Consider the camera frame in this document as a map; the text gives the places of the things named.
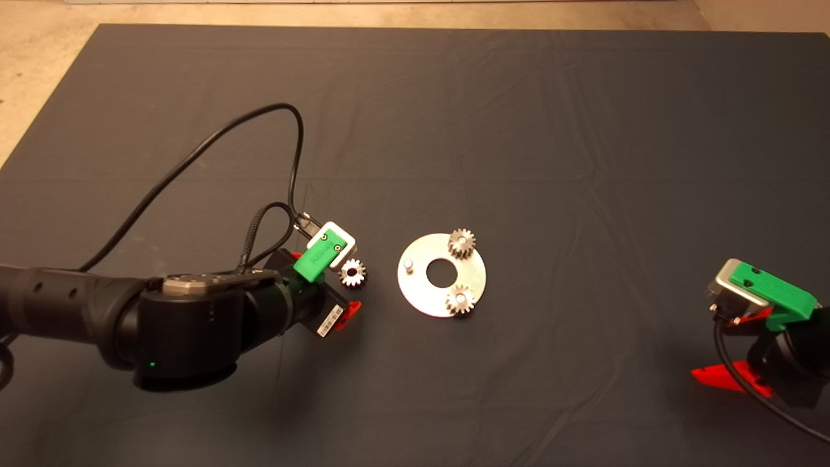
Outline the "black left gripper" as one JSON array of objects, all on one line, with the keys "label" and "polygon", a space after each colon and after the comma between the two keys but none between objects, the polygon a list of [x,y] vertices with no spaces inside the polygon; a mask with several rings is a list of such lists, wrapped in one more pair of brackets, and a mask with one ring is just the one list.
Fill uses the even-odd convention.
[{"label": "black left gripper", "polygon": [[324,279],[308,281],[294,269],[301,252],[278,250],[269,257],[269,269],[279,273],[276,287],[282,306],[279,332],[296,325],[305,326],[315,337],[327,337],[330,331],[341,331],[361,310],[361,301],[350,301]]}]

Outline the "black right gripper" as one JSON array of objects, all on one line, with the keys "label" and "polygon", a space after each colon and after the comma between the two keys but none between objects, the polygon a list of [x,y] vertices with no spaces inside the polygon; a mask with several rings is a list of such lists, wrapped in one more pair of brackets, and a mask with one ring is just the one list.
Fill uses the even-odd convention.
[{"label": "black right gripper", "polygon": [[[741,317],[739,325],[765,323],[773,310]],[[828,331],[764,331],[751,346],[748,361],[733,365],[762,397],[776,394],[787,405],[815,408],[829,381]],[[696,368],[691,375],[708,387],[745,392],[724,365]]]}]

